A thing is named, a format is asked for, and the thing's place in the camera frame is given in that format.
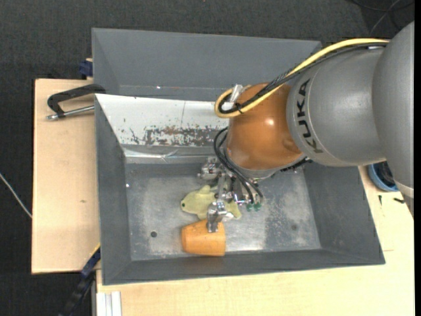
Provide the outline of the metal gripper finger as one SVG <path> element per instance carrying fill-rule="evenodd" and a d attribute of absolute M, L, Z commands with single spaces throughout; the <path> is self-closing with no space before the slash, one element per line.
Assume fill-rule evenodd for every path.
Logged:
<path fill-rule="evenodd" d="M 200 172 L 197 177 L 201 180 L 214 180 L 220 173 L 220 167 L 217 158 L 208 158 L 207 161 L 201 166 Z"/>
<path fill-rule="evenodd" d="M 218 232 L 218 225 L 227 215 L 225 204 L 222 201 L 216 201 L 208 206 L 207 210 L 207 230 L 209 233 Z"/>

